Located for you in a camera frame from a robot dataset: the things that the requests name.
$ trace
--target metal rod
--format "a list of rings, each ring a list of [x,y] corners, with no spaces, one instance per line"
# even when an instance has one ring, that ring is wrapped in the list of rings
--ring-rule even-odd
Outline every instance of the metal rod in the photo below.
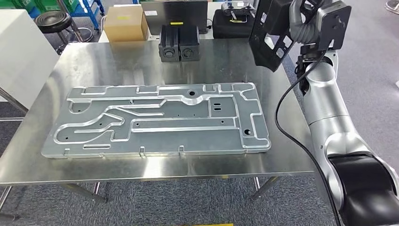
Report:
[[[69,13],[69,12],[68,12],[68,9],[67,9],[66,6],[65,6],[64,1],[62,1],[62,0],[57,0],[57,4],[59,5],[61,11],[65,12],[65,13]],[[76,26],[74,20],[72,20],[71,28],[72,28],[73,32],[75,33],[76,38],[78,39],[78,41],[79,41],[79,42],[83,42],[82,35],[81,35],[81,33],[80,33],[78,27]]]
[[[23,121],[24,117],[10,117],[10,118],[0,118],[0,122],[3,121]]]
[[[94,184],[94,194],[98,194],[98,189],[100,188],[100,182]]]
[[[279,179],[279,177],[271,177],[269,178],[266,183],[264,185],[262,185],[259,190],[257,190],[257,192],[255,192],[255,194],[253,194],[251,196],[252,200],[256,200],[259,197],[261,197],[262,194],[264,194],[277,180]]]
[[[259,178],[255,177],[254,182],[255,182],[255,189],[256,189],[256,191],[258,191],[261,188],[261,186],[259,184]]]
[[[73,192],[76,192],[80,195],[83,195],[95,202],[101,202],[101,203],[106,203],[107,200],[95,193],[92,193],[86,189],[84,189],[83,187],[76,185],[76,184],[61,184],[61,187],[66,188],[68,190],[71,190]]]
[[[82,34],[79,31],[79,28],[76,26],[75,21],[72,20],[71,28],[76,35],[76,38],[79,42],[83,42]]]
[[[13,105],[14,107],[18,108],[23,113],[25,113],[25,114],[28,113],[28,108],[23,106],[19,101],[17,101],[15,98],[13,98],[8,92],[3,90],[3,88],[1,88],[1,87],[0,87],[0,96],[2,96],[11,105]]]
[[[3,208],[4,203],[6,202],[6,199],[7,199],[8,195],[11,192],[11,189],[12,189],[12,186],[7,186],[6,189],[3,191],[3,194],[1,194],[1,197],[0,197],[0,211]]]
[[[58,36],[60,37],[63,44],[68,44],[68,40],[66,39],[65,35],[62,32],[57,32]]]

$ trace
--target metal plate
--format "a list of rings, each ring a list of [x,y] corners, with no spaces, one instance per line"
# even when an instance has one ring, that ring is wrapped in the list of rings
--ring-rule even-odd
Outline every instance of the metal plate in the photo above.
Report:
[[[42,154],[48,158],[265,152],[253,83],[73,88]]]

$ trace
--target yellow sticker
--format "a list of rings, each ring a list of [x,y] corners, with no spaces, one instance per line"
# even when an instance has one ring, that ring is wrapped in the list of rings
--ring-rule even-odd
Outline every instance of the yellow sticker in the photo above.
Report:
[[[234,226],[233,224],[221,224],[221,225],[196,225],[196,226]]]
[[[170,22],[170,25],[183,25],[183,22]]]
[[[116,17],[118,20],[128,20],[128,19],[130,19],[130,17],[129,16],[118,16],[118,17]]]

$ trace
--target stool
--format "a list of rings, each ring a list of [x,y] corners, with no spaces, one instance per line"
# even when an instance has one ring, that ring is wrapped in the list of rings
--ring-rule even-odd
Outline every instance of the stool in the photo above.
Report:
[[[69,32],[71,34],[76,33],[76,31],[73,28],[72,28],[74,30],[73,32],[67,30],[67,28],[73,24],[73,20],[72,20],[72,17],[68,13],[62,12],[62,11],[45,12],[45,13],[39,15],[35,19],[35,23],[43,34],[49,34],[49,33],[57,33],[58,34],[58,36],[60,37],[60,39],[63,43],[61,46],[59,46],[56,49],[56,52],[59,55],[63,52],[66,45],[70,42],[65,37],[65,35],[62,33],[62,31],[66,30],[67,32]],[[83,40],[84,42],[90,41],[93,38],[93,34],[91,33],[91,31],[89,29],[87,29],[87,30],[89,32],[87,33],[87,38],[85,38]]]
[[[399,0],[390,0],[385,4],[385,8],[392,12],[399,14]]]

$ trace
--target hole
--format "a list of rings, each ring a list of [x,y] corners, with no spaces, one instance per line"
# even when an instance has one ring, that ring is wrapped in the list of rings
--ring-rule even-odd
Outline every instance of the hole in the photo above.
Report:
[[[98,144],[98,145],[84,145],[83,149],[108,149],[110,148],[111,145],[106,145],[106,144]]]
[[[284,51],[282,48],[279,48],[276,52],[277,56],[279,56],[280,58],[283,58],[284,56]]]
[[[334,39],[331,40],[329,47],[334,47],[334,41],[335,41]]]
[[[284,38],[283,42],[287,48],[292,44],[292,40],[288,36]]]
[[[271,38],[270,38],[268,35],[265,35],[265,36],[264,36],[263,42],[264,42],[270,49],[274,49],[273,41],[271,40]]]
[[[306,22],[306,17],[303,13],[301,13],[301,19],[302,19],[302,23],[304,24]]]
[[[312,8],[314,7],[314,5],[311,2],[309,2],[309,1],[305,1],[305,4],[308,4]]]
[[[261,22],[262,23],[265,23],[266,22],[266,18],[267,18],[267,15],[263,12],[262,13],[262,17],[261,17]]]

